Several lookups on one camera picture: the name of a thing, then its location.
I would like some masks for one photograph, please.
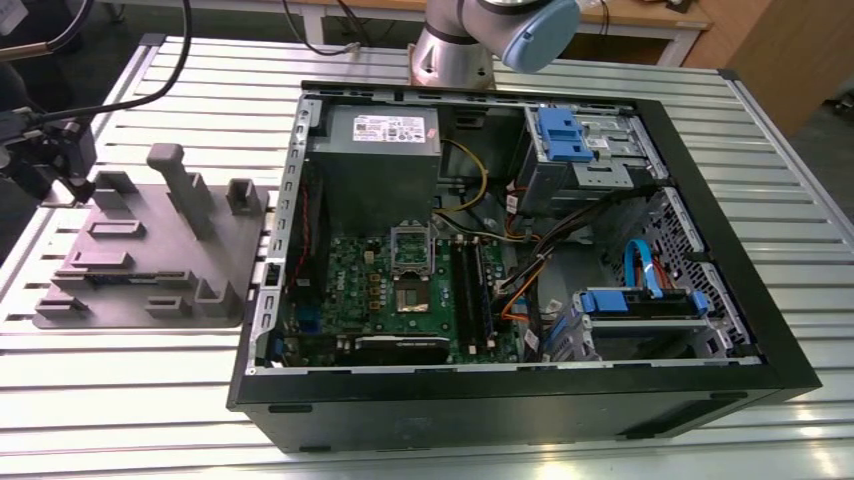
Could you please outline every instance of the motherboard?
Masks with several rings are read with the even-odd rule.
[[[439,363],[516,361],[517,333],[492,324],[489,310],[504,278],[496,242],[431,239],[400,227],[383,237],[332,237],[328,258],[324,302],[294,315],[304,366],[339,366],[359,348],[395,358],[395,350],[416,347],[407,342],[420,342]]]

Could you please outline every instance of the green motherboard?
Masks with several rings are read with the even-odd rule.
[[[493,282],[504,277],[500,245],[491,240],[475,241],[483,285],[491,288]],[[396,251],[392,252],[389,237],[332,238],[325,302],[320,308],[316,333],[325,336],[369,334],[409,337],[423,334],[449,340],[448,363],[515,362],[519,349],[515,326],[496,328],[479,348],[459,340],[453,269],[461,267],[452,259],[453,243],[448,239],[432,240],[427,244],[432,252],[424,245],[423,237],[399,236]],[[392,275],[392,255],[393,260],[403,260],[407,264],[429,262],[432,273],[408,280],[408,274],[403,277]],[[476,295],[477,301],[483,298],[483,295]],[[308,366],[328,366],[330,361],[328,356],[306,358]]]

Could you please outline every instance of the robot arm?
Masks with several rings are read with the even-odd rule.
[[[417,85],[489,88],[492,55],[517,72],[557,57],[580,22],[575,0],[432,0],[411,56]]]

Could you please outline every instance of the ram slot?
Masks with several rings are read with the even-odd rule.
[[[484,281],[483,276],[480,276],[480,245],[469,243],[465,245],[465,282],[467,288],[465,293],[468,295],[467,303],[471,306],[469,317],[473,325],[473,334],[475,334],[475,343],[479,349],[485,347],[487,341],[487,333],[485,333],[485,325],[484,325],[484,315],[488,315],[488,304],[483,304],[483,290],[481,290],[481,282]]]
[[[489,309],[489,303],[492,298],[489,296],[489,286],[487,284],[485,279],[485,263],[483,256],[483,247],[480,244],[475,245],[473,251],[475,258],[477,259],[477,292],[480,294],[480,319],[483,322],[483,342],[485,343],[487,348],[492,348],[495,346],[495,342],[492,341],[492,315]]]
[[[461,353],[476,353],[473,318],[471,317],[471,296],[468,295],[467,262],[464,245],[451,246],[451,287],[453,289],[453,318],[456,320],[456,338]]]

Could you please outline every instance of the aluminum slat table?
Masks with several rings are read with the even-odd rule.
[[[108,101],[154,91],[178,48],[177,38],[141,46]],[[320,58],[290,44],[197,39],[170,94],[97,119],[96,168],[160,181],[148,146],[176,142],[208,185],[249,176],[276,186],[300,81],[404,83],[405,64],[397,50]],[[664,104],[824,387],[669,440],[284,455],[224,407],[237,329],[33,327],[86,215],[41,208],[0,270],[0,475],[854,476],[854,229],[740,83],[713,71],[583,62],[536,75],[496,65],[496,77],[501,89]]]

